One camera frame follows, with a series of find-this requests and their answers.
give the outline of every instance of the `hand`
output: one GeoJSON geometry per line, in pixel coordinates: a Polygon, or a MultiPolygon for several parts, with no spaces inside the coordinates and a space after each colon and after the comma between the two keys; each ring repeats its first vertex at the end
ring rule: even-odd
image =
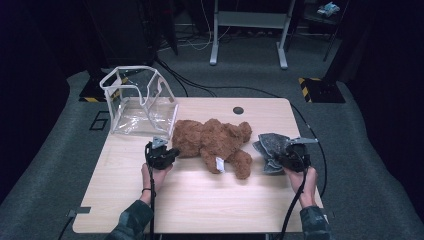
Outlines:
{"type": "MultiPolygon", "coordinates": [[[[303,182],[303,172],[294,172],[288,168],[284,168],[284,172],[289,176],[290,183],[293,191],[297,193],[300,185],[303,182]]],[[[305,186],[303,193],[300,194],[299,202],[302,208],[309,206],[316,206],[315,203],[315,189],[317,187],[318,173],[313,167],[308,168],[308,174],[306,175],[305,186]]]]}
{"type": "MultiPolygon", "coordinates": [[[[168,174],[169,171],[171,171],[173,165],[169,165],[167,168],[163,170],[157,170],[153,169],[153,179],[155,180],[155,192],[158,192],[159,189],[162,187],[163,181],[165,180],[166,174],[168,174]]],[[[143,164],[143,167],[141,168],[141,174],[143,175],[143,189],[151,188],[150,184],[150,174],[149,169],[146,163],[143,164]]],[[[150,204],[152,197],[152,191],[151,190],[145,190],[140,197],[140,200],[145,202],[146,204],[150,204]]]]}

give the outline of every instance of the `brown teddy bear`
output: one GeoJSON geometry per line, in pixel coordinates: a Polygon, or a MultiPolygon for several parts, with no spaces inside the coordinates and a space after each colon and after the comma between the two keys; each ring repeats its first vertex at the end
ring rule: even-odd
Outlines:
{"type": "Polygon", "coordinates": [[[247,122],[238,126],[209,119],[205,124],[194,120],[178,120],[172,136],[172,147],[179,157],[201,156],[211,173],[220,173],[216,158],[232,164],[236,177],[250,176],[252,157],[240,147],[250,140],[252,128],[247,122]]]}

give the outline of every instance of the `transparent container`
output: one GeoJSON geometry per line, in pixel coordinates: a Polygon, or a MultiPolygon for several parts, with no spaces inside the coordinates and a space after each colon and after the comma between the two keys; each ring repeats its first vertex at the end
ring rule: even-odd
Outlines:
{"type": "Polygon", "coordinates": [[[148,66],[119,66],[100,81],[111,133],[170,139],[178,103],[165,78],[148,66]]]}

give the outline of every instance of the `jacket sleeve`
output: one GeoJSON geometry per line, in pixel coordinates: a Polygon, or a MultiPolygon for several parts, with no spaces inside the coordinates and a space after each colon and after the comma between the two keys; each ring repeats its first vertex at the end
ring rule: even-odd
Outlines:
{"type": "Polygon", "coordinates": [[[108,234],[106,239],[135,239],[138,234],[144,231],[152,217],[153,211],[150,207],[137,200],[121,213],[118,225],[108,234]]]}
{"type": "Polygon", "coordinates": [[[334,240],[330,225],[318,206],[310,206],[300,211],[305,240],[334,240]]]}

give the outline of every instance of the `wooden table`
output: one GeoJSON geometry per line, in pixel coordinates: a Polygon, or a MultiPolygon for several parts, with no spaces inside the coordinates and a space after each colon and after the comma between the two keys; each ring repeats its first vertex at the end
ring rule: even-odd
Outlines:
{"type": "MultiPolygon", "coordinates": [[[[250,123],[253,133],[243,150],[253,158],[252,173],[236,179],[229,164],[225,173],[212,174],[200,158],[176,159],[156,198],[156,233],[276,233],[280,232],[294,197],[287,176],[263,173],[264,160],[253,148],[262,133],[298,137],[290,103],[276,98],[177,98],[178,119],[250,123]],[[233,113],[242,107],[244,113],[233,113]]],[[[77,233],[107,233],[119,215],[141,195],[144,147],[151,137],[109,134],[81,203],[90,207],[73,224],[77,233]]],[[[316,202],[322,207],[318,194],[316,202]]],[[[297,204],[287,227],[301,232],[297,204]]]]}

